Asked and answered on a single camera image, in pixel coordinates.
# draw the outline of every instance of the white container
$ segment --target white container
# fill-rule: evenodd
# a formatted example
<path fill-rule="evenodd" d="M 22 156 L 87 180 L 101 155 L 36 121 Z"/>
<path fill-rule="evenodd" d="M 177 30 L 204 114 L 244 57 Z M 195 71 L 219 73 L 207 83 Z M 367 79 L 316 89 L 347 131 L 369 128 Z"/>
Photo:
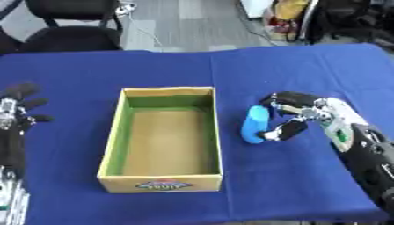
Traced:
<path fill-rule="evenodd" d="M 261 18 L 266 8 L 271 6 L 274 0 L 241 0 L 248 18 Z"/>

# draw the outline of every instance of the blue cylinder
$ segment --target blue cylinder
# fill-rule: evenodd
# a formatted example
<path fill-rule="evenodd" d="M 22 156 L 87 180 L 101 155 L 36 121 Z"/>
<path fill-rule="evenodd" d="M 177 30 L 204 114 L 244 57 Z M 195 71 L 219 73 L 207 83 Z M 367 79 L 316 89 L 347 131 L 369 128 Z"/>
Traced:
<path fill-rule="evenodd" d="M 269 111 L 265 107 L 260 105 L 252 106 L 249 109 L 241 129 L 241 135 L 244 140 L 251 144 L 262 143 L 264 139 L 259 138 L 256 133 L 266 131 L 268 128 L 268 121 Z"/>

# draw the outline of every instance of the blue tablecloth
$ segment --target blue tablecloth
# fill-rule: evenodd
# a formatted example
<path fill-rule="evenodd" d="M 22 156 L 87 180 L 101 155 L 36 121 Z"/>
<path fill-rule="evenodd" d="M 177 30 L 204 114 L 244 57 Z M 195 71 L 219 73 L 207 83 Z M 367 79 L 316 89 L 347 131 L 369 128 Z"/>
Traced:
<path fill-rule="evenodd" d="M 370 45 L 259 47 L 217 53 L 11 54 L 0 88 L 38 83 L 55 116 L 26 136 L 27 225 L 173 224 L 257 219 L 386 218 L 317 125 L 288 142 L 249 145 L 247 109 L 274 91 L 345 99 L 394 138 L 394 67 Z M 215 86 L 223 152 L 220 192 L 109 194 L 96 178 L 123 87 Z"/>

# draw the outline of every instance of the gray floor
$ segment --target gray floor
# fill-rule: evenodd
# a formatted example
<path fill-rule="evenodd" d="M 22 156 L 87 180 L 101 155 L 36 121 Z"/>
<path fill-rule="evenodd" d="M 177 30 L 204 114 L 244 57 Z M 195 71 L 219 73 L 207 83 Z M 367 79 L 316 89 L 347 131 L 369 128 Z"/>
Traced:
<path fill-rule="evenodd" d="M 121 18 L 125 31 L 121 45 L 125 49 L 164 52 L 201 52 L 242 47 L 270 46 L 246 31 L 236 0 L 134 0 L 138 4 L 132 19 Z M 61 20 L 61 25 L 97 25 L 94 21 Z M 17 39 L 24 40 L 45 27 L 24 4 L 0 25 Z M 248 23 L 259 31 L 259 21 Z M 162 46 L 147 33 L 155 34 Z"/>

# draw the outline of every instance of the yellow object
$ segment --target yellow object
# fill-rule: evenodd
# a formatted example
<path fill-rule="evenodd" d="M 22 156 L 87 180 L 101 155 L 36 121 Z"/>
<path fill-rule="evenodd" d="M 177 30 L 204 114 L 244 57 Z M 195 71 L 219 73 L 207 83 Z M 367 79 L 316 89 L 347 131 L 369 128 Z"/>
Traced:
<path fill-rule="evenodd" d="M 126 88 L 98 179 L 112 193 L 218 191 L 215 89 Z"/>
<path fill-rule="evenodd" d="M 279 0 L 275 5 L 275 16 L 284 20 L 297 18 L 308 2 L 309 0 Z"/>

